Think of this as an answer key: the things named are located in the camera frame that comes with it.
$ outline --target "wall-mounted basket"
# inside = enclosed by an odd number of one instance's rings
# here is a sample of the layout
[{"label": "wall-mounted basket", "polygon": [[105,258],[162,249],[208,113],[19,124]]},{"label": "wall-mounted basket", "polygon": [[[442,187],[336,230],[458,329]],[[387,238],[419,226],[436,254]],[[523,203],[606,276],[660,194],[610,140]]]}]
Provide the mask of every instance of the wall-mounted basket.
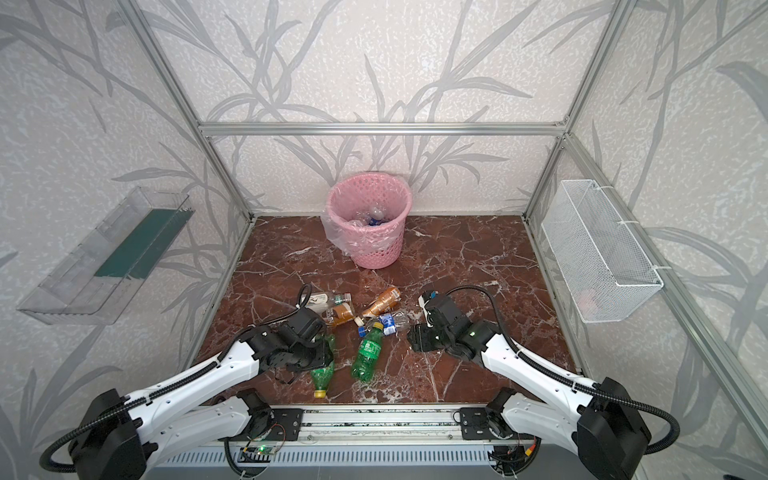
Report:
[{"label": "wall-mounted basket", "polygon": [[627,318],[664,282],[594,180],[563,180],[541,222],[585,323]]},{"label": "wall-mounted basket", "polygon": [[47,324],[113,324],[193,212],[189,195],[134,188],[18,309]]}]

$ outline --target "pink trash bin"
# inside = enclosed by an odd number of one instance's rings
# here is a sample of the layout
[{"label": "pink trash bin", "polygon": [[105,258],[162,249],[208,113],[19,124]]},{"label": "pink trash bin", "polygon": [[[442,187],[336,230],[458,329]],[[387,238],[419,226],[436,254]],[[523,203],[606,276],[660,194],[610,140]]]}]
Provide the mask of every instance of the pink trash bin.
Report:
[{"label": "pink trash bin", "polygon": [[[384,268],[400,256],[406,217],[413,205],[408,184],[378,172],[357,174],[336,184],[328,194],[323,224],[328,239],[362,268]],[[357,227],[347,223],[360,212],[381,207],[387,223]]]}]

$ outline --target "green bottle label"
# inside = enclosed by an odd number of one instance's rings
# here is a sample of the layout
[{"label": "green bottle label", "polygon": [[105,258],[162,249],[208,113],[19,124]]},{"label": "green bottle label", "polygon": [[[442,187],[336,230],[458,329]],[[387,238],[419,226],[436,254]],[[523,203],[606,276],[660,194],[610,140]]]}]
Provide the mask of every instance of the green bottle label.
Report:
[{"label": "green bottle label", "polygon": [[362,344],[360,345],[360,355],[367,356],[370,359],[378,359],[379,354],[382,351],[382,346],[380,346],[376,342],[372,342],[371,340],[363,340]]}]

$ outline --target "leaf pattern wallpaper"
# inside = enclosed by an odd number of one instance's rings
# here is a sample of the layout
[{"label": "leaf pattern wallpaper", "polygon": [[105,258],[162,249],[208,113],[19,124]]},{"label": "leaf pattern wallpaper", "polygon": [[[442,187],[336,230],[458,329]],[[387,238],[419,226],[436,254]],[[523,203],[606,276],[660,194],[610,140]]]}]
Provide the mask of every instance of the leaf pattern wallpaper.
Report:
[{"label": "leaf pattern wallpaper", "polygon": [[[38,456],[97,394],[175,374],[248,219],[207,164],[114,5],[0,5],[0,471]],[[44,325],[18,303],[133,187],[195,209],[114,325]]]},{"label": "leaf pattern wallpaper", "polygon": [[[141,0],[204,121],[560,121],[613,0]],[[361,171],[415,213],[522,211],[550,137],[215,139],[254,211],[323,209]]]},{"label": "leaf pattern wallpaper", "polygon": [[[645,6],[576,135],[768,393],[768,2]],[[532,221],[556,277],[538,227],[570,178],[582,173],[564,155]],[[555,289],[569,298],[561,279]],[[631,378],[631,392],[680,420],[680,441],[644,459],[648,478],[768,478],[768,460],[660,297],[614,324],[585,325],[573,309],[568,325],[593,376]]]}]

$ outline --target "red marble table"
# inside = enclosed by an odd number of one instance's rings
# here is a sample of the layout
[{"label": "red marble table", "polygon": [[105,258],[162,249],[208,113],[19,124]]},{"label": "red marble table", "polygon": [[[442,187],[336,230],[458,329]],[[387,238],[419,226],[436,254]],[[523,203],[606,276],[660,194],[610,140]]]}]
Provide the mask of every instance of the red marble table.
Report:
[{"label": "red marble table", "polygon": [[[302,283],[322,291],[351,292],[358,311],[390,285],[412,323],[423,322],[419,294],[426,286],[446,291],[463,283],[496,295],[510,334],[533,352],[571,371],[573,361],[555,317],[545,282],[520,217],[408,217],[405,246],[393,265],[359,268],[325,236],[318,217],[261,217],[211,324],[198,361],[225,347],[241,328],[293,308]],[[457,304],[470,319],[493,320],[480,293],[459,292]],[[224,396],[255,387],[268,403],[488,402],[502,386],[515,385],[474,363],[442,352],[415,353],[406,329],[384,338],[371,383],[349,374],[359,345],[353,322],[336,328],[336,373],[326,399],[313,398],[308,372],[285,386],[284,370],[266,372],[228,389]]]}]

